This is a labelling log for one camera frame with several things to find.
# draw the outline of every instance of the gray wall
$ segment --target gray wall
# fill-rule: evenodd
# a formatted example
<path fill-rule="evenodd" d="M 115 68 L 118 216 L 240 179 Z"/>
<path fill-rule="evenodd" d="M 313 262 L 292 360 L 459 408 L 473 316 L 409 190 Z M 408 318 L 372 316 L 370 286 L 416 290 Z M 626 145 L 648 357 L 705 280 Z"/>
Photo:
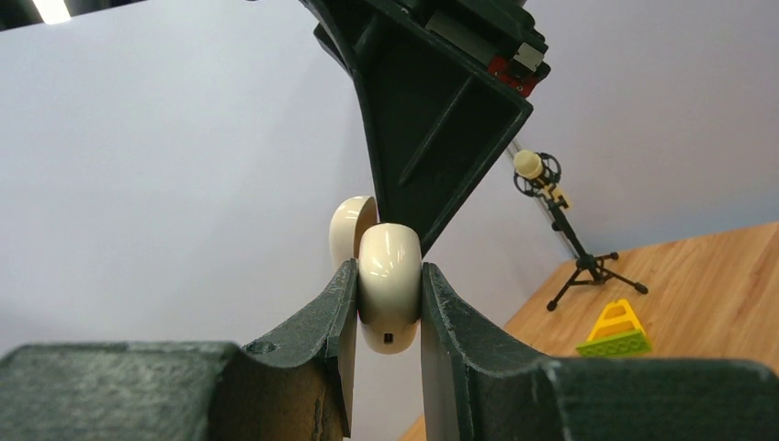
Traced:
<path fill-rule="evenodd" d="M 552 74 L 520 139 L 594 252 L 779 220 L 779 2 L 527 7 Z"/>
<path fill-rule="evenodd" d="M 0 33 L 0 352 L 230 340 L 325 286 L 329 219 L 372 192 L 356 97 L 294 0 L 150 0 Z M 428 255 L 506 322 L 565 258 L 496 164 Z M 360 341 L 354 439 L 422 411 L 419 346 Z"/>

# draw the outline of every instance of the wooden floor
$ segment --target wooden floor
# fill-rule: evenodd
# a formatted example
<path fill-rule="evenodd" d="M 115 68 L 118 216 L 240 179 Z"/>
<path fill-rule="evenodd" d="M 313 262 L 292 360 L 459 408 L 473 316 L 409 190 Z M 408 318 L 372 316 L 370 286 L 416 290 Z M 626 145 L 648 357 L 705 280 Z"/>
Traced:
<path fill-rule="evenodd" d="M 638 248 L 608 267 L 641 281 L 649 294 L 611 280 L 571 288 L 548 312 L 573 271 L 568 262 L 506 331 L 546 354 L 576 356 L 606 303 L 627 299 L 652 342 L 648 356 L 748 358 L 779 372 L 779 222 Z M 425 440 L 423 419 L 401 440 Z"/>

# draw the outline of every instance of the ceiling light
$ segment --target ceiling light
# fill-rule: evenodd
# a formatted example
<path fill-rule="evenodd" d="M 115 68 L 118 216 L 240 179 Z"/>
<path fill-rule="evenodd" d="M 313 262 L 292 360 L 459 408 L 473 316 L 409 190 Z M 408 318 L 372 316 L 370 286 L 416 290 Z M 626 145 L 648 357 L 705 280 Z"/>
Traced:
<path fill-rule="evenodd" d="M 54 25 L 71 19 L 64 0 L 32 0 L 32 3 L 35 4 L 40 18 L 47 25 Z"/>

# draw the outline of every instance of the black tripod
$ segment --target black tripod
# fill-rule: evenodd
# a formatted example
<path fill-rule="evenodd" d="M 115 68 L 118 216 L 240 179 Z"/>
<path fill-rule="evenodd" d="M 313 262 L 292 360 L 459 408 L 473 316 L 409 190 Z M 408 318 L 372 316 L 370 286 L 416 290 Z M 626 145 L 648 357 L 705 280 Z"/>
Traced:
<path fill-rule="evenodd" d="M 640 294 L 649 292 L 649 289 L 646 286 L 622 277 L 605 267 L 606 260 L 616 260 L 619 258 L 618 253 L 596 256 L 589 254 L 584 250 L 584 246 L 581 245 L 581 242 L 579 242 L 579 239 L 576 237 L 576 233 L 573 231 L 570 223 L 568 223 L 565 213 L 562 212 L 562 209 L 567 206 L 565 199 L 554 200 L 552 198 L 544 198 L 544 200 L 554 219 L 554 222 L 552 222 L 552 230 L 565 234 L 566 239 L 568 239 L 568 242 L 573 246 L 573 249 L 576 250 L 576 255 L 578 256 L 576 259 L 576 270 L 570 275 L 568 281 L 565 282 L 565 285 L 563 285 L 558 292 L 558 295 L 547 304 L 548 311 L 554 311 L 558 307 L 559 300 L 562 299 L 562 296 L 565 295 L 568 288 L 577 285 L 603 285 L 610 278 L 615 278 L 621 282 L 627 283 L 635 288 Z M 588 271 L 593 278 L 591 280 L 577 280 L 579 274 L 584 271 Z"/>
<path fill-rule="evenodd" d="M 568 219 L 563 213 L 563 209 L 568 207 L 568 202 L 559 190 L 557 184 L 562 176 L 558 160 L 548 153 L 531 153 L 521 151 L 514 157 L 514 167 L 517 172 L 514 173 L 514 186 L 520 193 L 531 198 L 541 198 L 547 204 L 547 209 L 552 213 L 552 230 L 565 234 L 568 242 L 576 251 L 576 270 L 570 275 L 565 285 L 560 289 L 555 298 L 547 304 L 548 311 L 554 311 L 558 307 L 558 302 L 565 295 L 568 288 L 577 285 L 603 285 L 610 278 L 615 278 L 621 282 L 627 283 L 641 294 L 649 292 L 646 286 L 628 280 L 614 271 L 605 267 L 606 260 L 616 260 L 619 254 L 610 253 L 606 255 L 592 255 L 587 253 L 584 246 L 581 245 L 576 233 L 568 223 Z M 587 271 L 593 277 L 592 280 L 577 280 L 579 274 Z"/>

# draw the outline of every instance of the yellow toy block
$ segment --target yellow toy block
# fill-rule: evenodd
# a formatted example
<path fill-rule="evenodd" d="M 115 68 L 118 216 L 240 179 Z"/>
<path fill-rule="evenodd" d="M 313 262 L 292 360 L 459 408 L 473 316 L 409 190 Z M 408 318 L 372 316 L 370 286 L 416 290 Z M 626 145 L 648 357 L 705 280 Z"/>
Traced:
<path fill-rule="evenodd" d="M 581 356 L 636 356 L 651 350 L 644 327 L 625 299 L 606 305 L 587 342 L 576 346 Z"/>

